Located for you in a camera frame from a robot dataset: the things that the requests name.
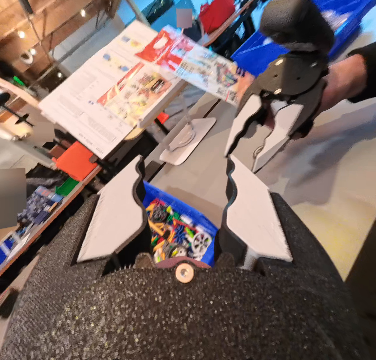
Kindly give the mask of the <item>person's right forearm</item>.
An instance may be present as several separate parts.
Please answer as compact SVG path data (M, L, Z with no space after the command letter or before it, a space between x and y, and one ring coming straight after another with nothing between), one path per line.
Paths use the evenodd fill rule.
M366 84L358 95L348 98L351 103L358 103L376 97L376 42L349 52L348 57L360 55L365 65Z

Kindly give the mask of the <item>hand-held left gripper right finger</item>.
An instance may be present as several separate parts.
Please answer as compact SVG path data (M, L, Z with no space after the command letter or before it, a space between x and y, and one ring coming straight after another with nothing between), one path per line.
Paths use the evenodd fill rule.
M216 261L232 255L235 266L252 270L259 258L291 263L280 218L269 188L237 157L227 158L226 197L221 226L216 234Z

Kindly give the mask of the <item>blue printed box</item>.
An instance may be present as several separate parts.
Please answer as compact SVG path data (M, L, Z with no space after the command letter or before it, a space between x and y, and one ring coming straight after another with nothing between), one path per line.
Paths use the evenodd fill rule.
M17 215L17 222L26 225L40 225L62 203L63 196L44 186L38 186L26 201L26 208Z

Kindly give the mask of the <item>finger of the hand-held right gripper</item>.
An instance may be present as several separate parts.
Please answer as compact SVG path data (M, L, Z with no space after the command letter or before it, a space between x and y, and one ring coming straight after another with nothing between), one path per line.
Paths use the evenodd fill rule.
M261 151L255 157L252 172L256 173L268 163L289 141L289 133L303 109L302 104L291 104L279 110L274 117L274 128L266 137Z
M239 109L233 120L227 143L224 149L224 157L229 156L237 147L239 140L245 135L249 126L258 121L264 114L264 106L259 95L252 94Z

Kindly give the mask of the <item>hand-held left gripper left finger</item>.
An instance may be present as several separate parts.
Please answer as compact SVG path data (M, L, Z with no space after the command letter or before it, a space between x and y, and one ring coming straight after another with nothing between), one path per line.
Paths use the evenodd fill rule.
M138 253L150 251L144 176L144 159L138 155L99 191L77 263L118 256L129 245L134 253L121 263L133 263Z

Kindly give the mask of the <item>person's right hand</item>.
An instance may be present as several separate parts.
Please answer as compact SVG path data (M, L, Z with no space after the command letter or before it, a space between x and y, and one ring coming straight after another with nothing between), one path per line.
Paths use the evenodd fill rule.
M322 94L319 114L342 100L357 96L365 89L367 69L364 58L355 54L332 64L325 79L326 87Z

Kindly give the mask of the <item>orange plastic tray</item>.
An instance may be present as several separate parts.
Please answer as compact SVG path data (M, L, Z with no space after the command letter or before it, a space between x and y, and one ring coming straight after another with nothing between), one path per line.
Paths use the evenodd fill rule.
M53 157L57 169L68 174L72 179L83 181L97 166L91 162L95 155L79 141L74 142L58 158Z

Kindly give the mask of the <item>red printed plastic bag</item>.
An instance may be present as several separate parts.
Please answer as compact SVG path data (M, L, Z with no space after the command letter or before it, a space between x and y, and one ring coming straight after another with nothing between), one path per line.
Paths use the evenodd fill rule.
M236 63L195 43L171 26L164 27L136 53L141 60L172 73L218 99L238 106L244 74Z

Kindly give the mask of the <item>clear plastic bag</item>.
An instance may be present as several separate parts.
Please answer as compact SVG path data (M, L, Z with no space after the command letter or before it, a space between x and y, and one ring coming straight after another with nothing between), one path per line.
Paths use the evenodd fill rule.
M325 21L329 24L330 28L335 32L343 24L345 24L351 15L351 12L340 14L334 10L325 10L321 12Z

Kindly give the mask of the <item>white rounded board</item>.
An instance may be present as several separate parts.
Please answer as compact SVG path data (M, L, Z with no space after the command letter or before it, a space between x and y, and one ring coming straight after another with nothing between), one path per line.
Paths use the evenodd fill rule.
M213 128L216 121L215 117L192 119L177 135L162 142L164 150L159 160L173 166L183 164Z

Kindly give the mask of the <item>red tote bag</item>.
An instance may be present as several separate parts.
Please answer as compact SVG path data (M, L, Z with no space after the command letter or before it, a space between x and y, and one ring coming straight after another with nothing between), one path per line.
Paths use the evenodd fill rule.
M213 0L200 7L199 20L206 34L217 30L235 12L235 0Z

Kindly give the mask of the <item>white instruction sheet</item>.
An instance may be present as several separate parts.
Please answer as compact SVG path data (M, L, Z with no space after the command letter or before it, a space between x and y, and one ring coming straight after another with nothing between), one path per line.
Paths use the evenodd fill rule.
M103 159L139 124L139 110L127 103L114 109L109 101L154 36L149 26L132 22L40 102L42 114Z

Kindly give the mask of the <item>printed instruction booklet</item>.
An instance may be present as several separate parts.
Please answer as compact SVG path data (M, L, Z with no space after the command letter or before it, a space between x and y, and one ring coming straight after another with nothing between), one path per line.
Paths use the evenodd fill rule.
M135 127L148 109L171 87L172 78L139 62L99 97L97 103L129 126Z

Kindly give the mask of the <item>blue plastic bin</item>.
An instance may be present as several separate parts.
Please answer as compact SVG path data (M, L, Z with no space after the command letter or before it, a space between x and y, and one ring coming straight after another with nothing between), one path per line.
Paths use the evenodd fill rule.
M218 232L218 228L211 222L209 219L204 216L200 211L197 209L191 207L190 205L184 203L183 201L173 197L172 195L160 190L157 187L154 187L153 185L149 184L148 182L144 181L144 187L145 187L145 198L143 200L143 205L146 209L146 206L148 203L150 203L154 198L159 198L162 201L170 204L175 210L181 210L182 212L187 211L188 214L193 214L194 218L199 219L199 222L202 224L206 224L207 226L210 226L210 228L215 229L216 233L215 236ZM212 245L210 246L211 251L210 253L206 253L205 256L209 256L209 259L206 259L205 261L201 261L210 267L214 266L214 241Z
M348 16L346 22L334 32L335 42L329 53L329 60L333 61L353 38L363 17L375 6L375 0L313 0L313 2L321 11L334 11L339 15ZM286 48L256 31L231 55L231 59L238 67L258 76L270 62L285 53L288 53Z

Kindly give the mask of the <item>black perforated mat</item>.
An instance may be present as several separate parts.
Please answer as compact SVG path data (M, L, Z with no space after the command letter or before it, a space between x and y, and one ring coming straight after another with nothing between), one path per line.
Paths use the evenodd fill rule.
M370 359L376 359L376 222L346 278Z

